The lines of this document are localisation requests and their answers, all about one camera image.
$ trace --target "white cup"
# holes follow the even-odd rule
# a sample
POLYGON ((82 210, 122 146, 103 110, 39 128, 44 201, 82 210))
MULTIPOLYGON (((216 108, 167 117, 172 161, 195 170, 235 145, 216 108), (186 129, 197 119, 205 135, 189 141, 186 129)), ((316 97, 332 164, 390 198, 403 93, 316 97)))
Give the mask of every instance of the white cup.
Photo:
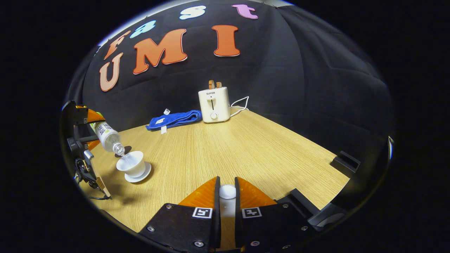
POLYGON ((130 177, 142 176, 145 172, 144 153, 141 151, 133 151, 126 154, 125 157, 117 161, 117 169, 125 172, 130 177))

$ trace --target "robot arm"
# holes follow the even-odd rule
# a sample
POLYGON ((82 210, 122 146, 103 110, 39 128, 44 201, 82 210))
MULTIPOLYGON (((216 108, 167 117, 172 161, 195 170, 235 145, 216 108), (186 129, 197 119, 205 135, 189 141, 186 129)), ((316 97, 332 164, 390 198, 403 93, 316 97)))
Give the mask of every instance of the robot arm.
POLYGON ((85 105, 76 105, 74 101, 68 101, 61 110, 60 131, 65 142, 63 152, 70 154, 72 166, 68 169, 74 180, 79 184, 84 181, 94 189, 99 189, 105 194, 103 198, 110 199, 111 195, 106 189, 100 176, 95 172, 92 159, 94 155, 90 152, 100 143, 97 136, 80 137, 78 127, 94 122, 104 121, 103 116, 87 108, 85 105))

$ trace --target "power cord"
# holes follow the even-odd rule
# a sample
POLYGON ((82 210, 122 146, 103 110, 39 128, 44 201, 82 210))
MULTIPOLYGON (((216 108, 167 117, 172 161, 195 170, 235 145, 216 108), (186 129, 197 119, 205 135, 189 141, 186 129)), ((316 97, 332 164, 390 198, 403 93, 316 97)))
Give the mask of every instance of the power cord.
POLYGON ((97 198, 97 197, 89 197, 90 199, 99 199, 99 200, 104 200, 104 199, 108 199, 108 196, 104 196, 103 198, 97 198))
POLYGON ((231 107, 232 107, 232 108, 242 108, 242 109, 240 109, 239 111, 237 111, 237 112, 231 114, 230 117, 233 117, 234 115, 238 114, 239 112, 241 112, 241 111, 243 111, 243 110, 246 110, 246 109, 248 110, 248 108, 247 108, 248 98, 249 98, 249 96, 246 96, 245 98, 241 98, 241 99, 239 99, 239 100, 237 100, 237 101, 235 101, 234 103, 231 104, 231 107), (233 104, 235 104, 235 103, 237 103, 237 102, 239 102, 239 101, 241 101, 241 100, 244 100, 244 99, 247 99, 247 100, 245 101, 245 107, 242 107, 242 106, 233 106, 233 104))

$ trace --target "water bottle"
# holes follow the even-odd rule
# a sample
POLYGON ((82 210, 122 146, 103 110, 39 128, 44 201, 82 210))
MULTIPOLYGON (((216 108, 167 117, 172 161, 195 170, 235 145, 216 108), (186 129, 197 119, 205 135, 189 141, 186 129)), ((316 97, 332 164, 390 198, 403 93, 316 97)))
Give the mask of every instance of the water bottle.
POLYGON ((106 151, 114 152, 119 156, 123 156, 125 154, 125 148, 121 143, 119 133, 110 127, 106 121, 92 123, 90 124, 90 127, 94 130, 100 140, 100 143, 106 151))

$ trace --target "table surface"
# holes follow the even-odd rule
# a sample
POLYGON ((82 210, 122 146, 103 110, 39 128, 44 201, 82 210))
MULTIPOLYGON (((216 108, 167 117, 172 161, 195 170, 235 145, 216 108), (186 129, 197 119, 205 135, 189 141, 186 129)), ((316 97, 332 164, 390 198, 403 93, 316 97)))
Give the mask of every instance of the table surface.
MULTIPOLYGON (((234 185, 234 178, 239 176, 272 199, 280 199, 297 188, 318 209, 328 204, 349 180, 330 165, 333 153, 248 110, 226 122, 200 121, 168 128, 163 135, 161 131, 148 131, 145 126, 122 131, 120 135, 124 146, 144 153, 152 170, 143 181, 129 183, 124 173, 116 169, 119 158, 98 145, 92 150, 93 164, 112 199, 92 201, 136 232, 164 203, 178 204, 216 176, 222 185, 234 185)), ((80 187, 90 197, 103 196, 84 182, 80 187)), ((235 248, 234 219, 221 221, 221 250, 235 248)))

